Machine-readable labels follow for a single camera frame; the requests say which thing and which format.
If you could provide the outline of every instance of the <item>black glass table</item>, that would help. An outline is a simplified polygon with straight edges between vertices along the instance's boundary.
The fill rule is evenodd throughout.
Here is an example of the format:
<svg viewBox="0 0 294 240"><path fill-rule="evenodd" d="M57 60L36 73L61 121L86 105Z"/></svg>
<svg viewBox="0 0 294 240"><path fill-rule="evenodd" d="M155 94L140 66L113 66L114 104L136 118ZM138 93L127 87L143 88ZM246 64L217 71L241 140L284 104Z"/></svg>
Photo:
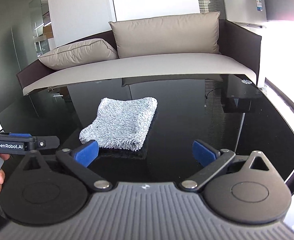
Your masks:
<svg viewBox="0 0 294 240"><path fill-rule="evenodd" d="M101 99L144 97L156 98L158 107L142 149L101 148L88 167L113 184L181 183L202 169L192 154L196 139L239 155L261 150L284 180L294 169L294 133L243 75L147 76L69 84L17 100L0 113L0 123L5 132L58 136L60 149L73 149L81 145L79 133L96 118Z"/></svg>

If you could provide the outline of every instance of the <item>pillow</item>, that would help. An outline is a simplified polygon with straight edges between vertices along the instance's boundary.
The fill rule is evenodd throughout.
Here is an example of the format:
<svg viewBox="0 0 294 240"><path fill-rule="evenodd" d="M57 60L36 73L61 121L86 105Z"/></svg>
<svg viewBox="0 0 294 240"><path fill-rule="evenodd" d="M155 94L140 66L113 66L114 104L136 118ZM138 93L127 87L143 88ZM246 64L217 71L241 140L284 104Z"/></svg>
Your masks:
<svg viewBox="0 0 294 240"><path fill-rule="evenodd" d="M61 46L47 52L38 59L51 69L61 70L93 62L118 59L118 54L103 39L92 39Z"/></svg>
<svg viewBox="0 0 294 240"><path fill-rule="evenodd" d="M171 53L219 53L220 12L109 22L119 58Z"/></svg>

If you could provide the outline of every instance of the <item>folded towel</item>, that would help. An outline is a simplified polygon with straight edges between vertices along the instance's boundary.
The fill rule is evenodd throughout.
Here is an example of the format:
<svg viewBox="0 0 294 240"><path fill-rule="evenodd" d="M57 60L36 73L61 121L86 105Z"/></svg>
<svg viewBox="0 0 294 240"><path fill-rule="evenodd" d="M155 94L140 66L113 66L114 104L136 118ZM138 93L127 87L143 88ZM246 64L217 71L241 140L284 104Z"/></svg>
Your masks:
<svg viewBox="0 0 294 240"><path fill-rule="evenodd" d="M157 108L155 98L120 101L104 98L97 118L80 132L82 143L96 140L99 147L138 151L143 146Z"/></svg>

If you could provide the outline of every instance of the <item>sofa seat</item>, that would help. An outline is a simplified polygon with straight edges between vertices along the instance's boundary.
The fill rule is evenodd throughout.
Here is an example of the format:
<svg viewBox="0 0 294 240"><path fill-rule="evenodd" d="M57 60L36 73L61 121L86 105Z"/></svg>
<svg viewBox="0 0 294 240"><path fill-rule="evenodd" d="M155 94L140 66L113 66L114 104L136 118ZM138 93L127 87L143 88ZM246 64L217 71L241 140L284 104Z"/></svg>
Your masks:
<svg viewBox="0 0 294 240"><path fill-rule="evenodd" d="M256 74L234 59L207 53L178 53L129 57L59 70L23 88L23 94L73 83L175 74L244 74L256 83Z"/></svg>

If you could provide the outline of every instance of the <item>dark brown sofa frame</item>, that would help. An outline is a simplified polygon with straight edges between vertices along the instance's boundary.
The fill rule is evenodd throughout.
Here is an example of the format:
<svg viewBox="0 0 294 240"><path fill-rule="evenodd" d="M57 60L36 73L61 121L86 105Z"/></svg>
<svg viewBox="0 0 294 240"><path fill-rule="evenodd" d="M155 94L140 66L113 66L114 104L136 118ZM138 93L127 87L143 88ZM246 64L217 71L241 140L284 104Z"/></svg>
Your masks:
<svg viewBox="0 0 294 240"><path fill-rule="evenodd" d="M107 41L113 48L117 49L116 41L112 31L98 33L82 38L77 41L101 38ZM260 47L262 37L248 31L228 20L219 20L219 51L222 55L233 58L256 73L257 81L260 64ZM18 77L21 88L56 72L38 59L20 71Z"/></svg>

